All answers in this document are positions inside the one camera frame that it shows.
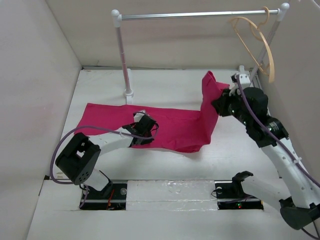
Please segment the pink trousers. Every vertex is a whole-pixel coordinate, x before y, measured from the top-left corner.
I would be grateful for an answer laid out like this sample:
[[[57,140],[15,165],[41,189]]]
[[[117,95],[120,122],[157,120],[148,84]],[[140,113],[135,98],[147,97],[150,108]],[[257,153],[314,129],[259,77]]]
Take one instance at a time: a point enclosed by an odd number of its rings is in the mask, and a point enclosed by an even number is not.
[[[104,134],[106,129],[118,128],[133,123],[134,113],[145,110],[159,125],[155,140],[143,148],[161,148],[180,153],[195,153],[211,142],[212,133],[219,115],[212,106],[226,83],[218,82],[208,71],[202,78],[202,103],[200,110],[159,108],[139,105],[104,105],[88,103],[76,130],[87,136]]]

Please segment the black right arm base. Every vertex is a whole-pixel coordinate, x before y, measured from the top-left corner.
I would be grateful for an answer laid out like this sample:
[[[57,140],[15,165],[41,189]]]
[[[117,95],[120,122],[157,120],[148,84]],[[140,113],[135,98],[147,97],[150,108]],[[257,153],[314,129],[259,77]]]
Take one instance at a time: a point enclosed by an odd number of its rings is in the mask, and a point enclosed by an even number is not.
[[[241,183],[253,174],[249,171],[238,172],[231,180],[215,180],[211,196],[217,199],[218,210],[263,210],[258,198],[246,194]]]

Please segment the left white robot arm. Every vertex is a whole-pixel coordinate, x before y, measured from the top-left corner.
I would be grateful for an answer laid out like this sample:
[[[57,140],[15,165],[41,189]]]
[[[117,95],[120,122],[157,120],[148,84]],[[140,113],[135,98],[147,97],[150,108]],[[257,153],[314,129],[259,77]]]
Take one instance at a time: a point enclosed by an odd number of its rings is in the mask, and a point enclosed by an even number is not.
[[[113,182],[96,169],[99,157],[118,149],[150,144],[159,128],[156,120],[144,111],[138,111],[133,115],[133,123],[123,125],[116,130],[89,125],[76,128],[76,130],[91,128],[105,132],[89,136],[82,132],[74,134],[55,159],[55,165],[73,185],[83,186],[90,194],[107,198],[112,192]]]

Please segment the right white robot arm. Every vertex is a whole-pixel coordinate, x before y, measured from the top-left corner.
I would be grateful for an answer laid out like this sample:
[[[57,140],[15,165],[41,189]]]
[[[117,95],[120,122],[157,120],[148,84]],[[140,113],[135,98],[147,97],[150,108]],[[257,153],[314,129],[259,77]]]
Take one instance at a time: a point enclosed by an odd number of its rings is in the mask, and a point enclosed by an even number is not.
[[[303,230],[320,217],[320,188],[300,163],[283,124],[268,114],[268,97],[256,87],[243,93],[228,88],[212,103],[221,117],[233,116],[245,126],[247,135],[275,166],[288,192],[256,178],[249,171],[238,172],[227,183],[215,182],[219,199],[234,204],[253,196],[278,210],[283,220],[295,230]]]

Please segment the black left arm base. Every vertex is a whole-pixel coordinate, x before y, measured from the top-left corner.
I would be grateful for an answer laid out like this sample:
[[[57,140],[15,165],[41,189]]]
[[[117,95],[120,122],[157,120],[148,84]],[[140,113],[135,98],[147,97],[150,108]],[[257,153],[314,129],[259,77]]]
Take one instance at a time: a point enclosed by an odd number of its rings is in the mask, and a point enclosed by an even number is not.
[[[82,190],[80,198],[80,210],[85,211],[122,211],[126,209],[127,203],[127,181],[115,181],[105,196],[89,188],[89,192]]]

